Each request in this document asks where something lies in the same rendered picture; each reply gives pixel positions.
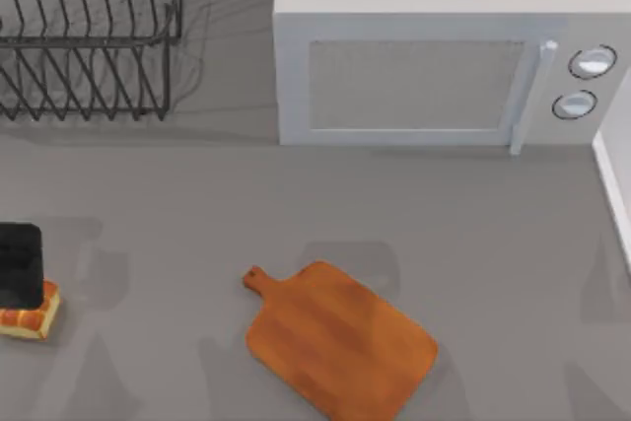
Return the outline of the wooden cutting board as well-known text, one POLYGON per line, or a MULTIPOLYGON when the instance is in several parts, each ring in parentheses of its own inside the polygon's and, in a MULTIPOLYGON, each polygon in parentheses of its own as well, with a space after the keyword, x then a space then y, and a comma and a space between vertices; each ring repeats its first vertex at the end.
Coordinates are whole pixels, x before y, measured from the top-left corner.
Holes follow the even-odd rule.
POLYGON ((419 323, 326 261, 284 280, 254 266, 243 282, 262 300, 250 354, 329 421, 393 421, 437 360, 419 323))

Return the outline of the microwave oven door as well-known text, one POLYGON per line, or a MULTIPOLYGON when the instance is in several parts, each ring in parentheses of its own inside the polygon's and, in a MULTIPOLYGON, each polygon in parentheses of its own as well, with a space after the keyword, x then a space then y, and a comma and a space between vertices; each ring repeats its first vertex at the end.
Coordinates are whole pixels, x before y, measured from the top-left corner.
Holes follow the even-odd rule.
POLYGON ((517 23, 276 15, 284 145, 505 146, 540 64, 517 23))

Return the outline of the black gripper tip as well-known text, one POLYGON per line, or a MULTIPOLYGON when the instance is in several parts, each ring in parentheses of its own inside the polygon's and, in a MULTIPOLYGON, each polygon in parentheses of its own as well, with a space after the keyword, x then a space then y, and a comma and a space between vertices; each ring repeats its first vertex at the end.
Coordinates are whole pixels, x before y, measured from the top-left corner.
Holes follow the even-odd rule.
POLYGON ((32 223, 0 222, 0 309, 43 302, 42 233, 32 223))

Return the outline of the brown bread loaf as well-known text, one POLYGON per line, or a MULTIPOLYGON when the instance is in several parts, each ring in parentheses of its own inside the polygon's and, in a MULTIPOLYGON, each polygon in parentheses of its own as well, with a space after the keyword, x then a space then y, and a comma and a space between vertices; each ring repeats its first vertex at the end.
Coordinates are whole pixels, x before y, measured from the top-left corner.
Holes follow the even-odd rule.
POLYGON ((56 283, 43 282, 43 300, 34 310, 0 310, 0 335, 45 340, 61 304, 56 283))

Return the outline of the round microwave knob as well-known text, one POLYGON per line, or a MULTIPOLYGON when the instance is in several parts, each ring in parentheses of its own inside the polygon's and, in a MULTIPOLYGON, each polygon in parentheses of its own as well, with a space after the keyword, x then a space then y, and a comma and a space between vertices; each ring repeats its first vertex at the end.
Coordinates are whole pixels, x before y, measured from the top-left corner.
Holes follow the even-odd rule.
POLYGON ((617 61, 616 51, 608 45, 577 51, 569 61, 571 75, 588 81, 606 74, 617 61))
POLYGON ((589 115, 597 105, 597 97, 592 92, 581 90, 559 96, 552 104, 552 113, 561 120, 578 120, 589 115))

